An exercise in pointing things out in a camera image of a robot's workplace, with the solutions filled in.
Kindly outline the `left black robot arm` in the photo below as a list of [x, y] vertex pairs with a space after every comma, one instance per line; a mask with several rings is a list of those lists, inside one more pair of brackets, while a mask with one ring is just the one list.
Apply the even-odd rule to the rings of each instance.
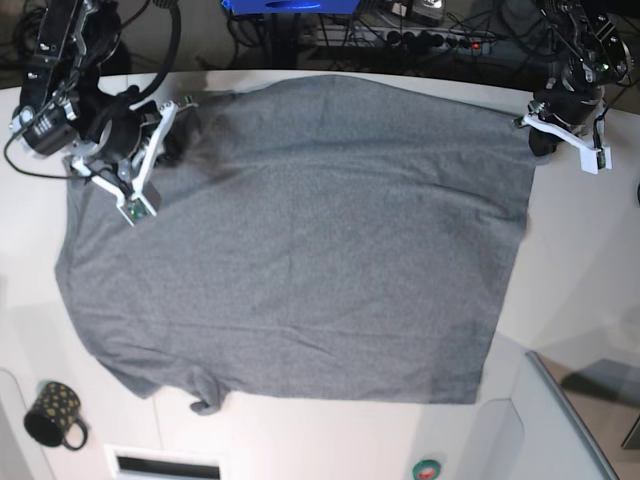
[[579, 150], [583, 170], [608, 169], [605, 91], [631, 78], [628, 47], [598, 1], [536, 1], [534, 5], [563, 50], [554, 54], [554, 74], [534, 93], [528, 113], [519, 119], [530, 128], [529, 147], [541, 157], [565, 142]]

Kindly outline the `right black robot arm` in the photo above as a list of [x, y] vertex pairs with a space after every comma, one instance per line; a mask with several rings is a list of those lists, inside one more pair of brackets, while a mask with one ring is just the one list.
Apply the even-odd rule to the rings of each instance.
[[24, 70], [10, 139], [39, 158], [87, 147], [89, 157], [117, 164], [141, 151], [148, 137], [145, 129], [157, 112], [150, 97], [170, 72], [181, 39], [177, 2], [155, 5], [171, 18], [169, 45], [159, 71], [145, 88], [132, 86], [111, 95], [98, 83], [102, 65], [117, 50], [126, 26], [117, 2], [51, 2]]

